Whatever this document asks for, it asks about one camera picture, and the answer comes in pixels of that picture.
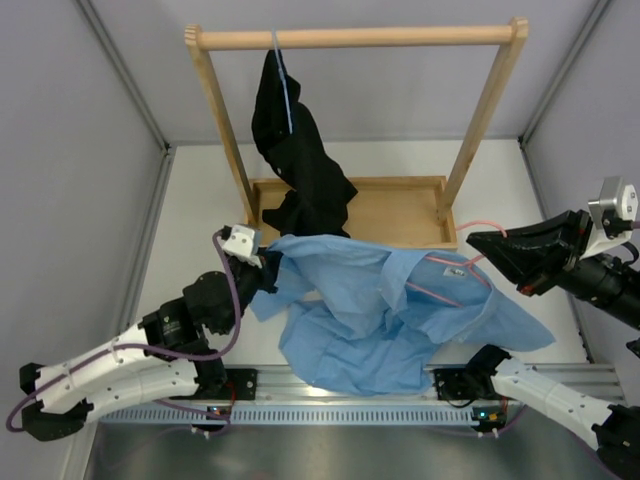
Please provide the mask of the pink plastic hanger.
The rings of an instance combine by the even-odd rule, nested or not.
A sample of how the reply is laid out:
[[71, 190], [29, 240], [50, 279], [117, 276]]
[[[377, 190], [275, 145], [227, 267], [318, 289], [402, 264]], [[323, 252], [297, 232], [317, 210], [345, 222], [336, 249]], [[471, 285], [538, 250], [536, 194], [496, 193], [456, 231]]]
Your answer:
[[476, 269], [477, 263], [484, 259], [483, 254], [479, 254], [470, 259], [462, 261], [452, 261], [448, 257], [438, 257], [428, 254], [424, 260], [427, 263], [442, 267], [442, 272], [436, 275], [434, 280], [415, 281], [412, 277], [408, 279], [406, 285], [417, 292], [430, 296], [446, 305], [463, 308], [464, 304], [460, 299], [468, 299], [468, 294], [460, 294], [458, 290], [471, 287], [472, 290], [483, 287], [491, 291], [492, 284], [482, 272]]

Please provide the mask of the light blue shirt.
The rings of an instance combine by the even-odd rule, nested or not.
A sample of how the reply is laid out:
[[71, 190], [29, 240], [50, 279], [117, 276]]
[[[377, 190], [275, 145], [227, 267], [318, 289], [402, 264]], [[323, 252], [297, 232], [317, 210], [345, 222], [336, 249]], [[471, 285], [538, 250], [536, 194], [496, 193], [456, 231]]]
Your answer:
[[338, 236], [285, 236], [270, 246], [282, 256], [275, 294], [259, 292], [251, 309], [260, 321], [285, 313], [279, 349], [308, 385], [363, 396], [417, 394], [429, 388], [426, 367], [444, 345], [495, 345], [517, 352], [545, 348], [553, 334], [505, 296], [471, 287], [463, 308], [410, 289], [434, 280], [442, 267], [428, 254]]

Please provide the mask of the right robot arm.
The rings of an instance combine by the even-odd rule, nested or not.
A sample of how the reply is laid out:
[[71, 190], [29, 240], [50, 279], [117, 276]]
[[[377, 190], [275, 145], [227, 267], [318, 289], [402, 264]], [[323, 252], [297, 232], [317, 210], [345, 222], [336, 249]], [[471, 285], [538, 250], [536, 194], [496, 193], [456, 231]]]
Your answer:
[[[528, 227], [474, 232], [467, 242], [526, 296], [559, 287], [632, 327], [639, 326], [639, 272], [605, 251], [592, 253], [589, 213], [567, 211]], [[479, 398], [521, 402], [573, 433], [620, 479], [639, 476], [639, 409], [601, 400], [553, 380], [486, 345], [467, 363], [465, 384]]]

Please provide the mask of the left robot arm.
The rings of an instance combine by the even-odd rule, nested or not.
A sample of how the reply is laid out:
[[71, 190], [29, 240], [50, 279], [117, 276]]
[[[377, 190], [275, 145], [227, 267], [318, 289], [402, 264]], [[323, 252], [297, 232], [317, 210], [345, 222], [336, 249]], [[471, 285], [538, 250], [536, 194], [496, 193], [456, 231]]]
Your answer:
[[105, 344], [57, 365], [22, 366], [26, 397], [8, 430], [48, 442], [140, 404], [218, 397], [227, 381], [222, 358], [235, 346], [256, 293], [276, 292], [281, 258], [260, 250], [250, 264], [226, 255], [222, 271], [200, 275], [180, 297]]

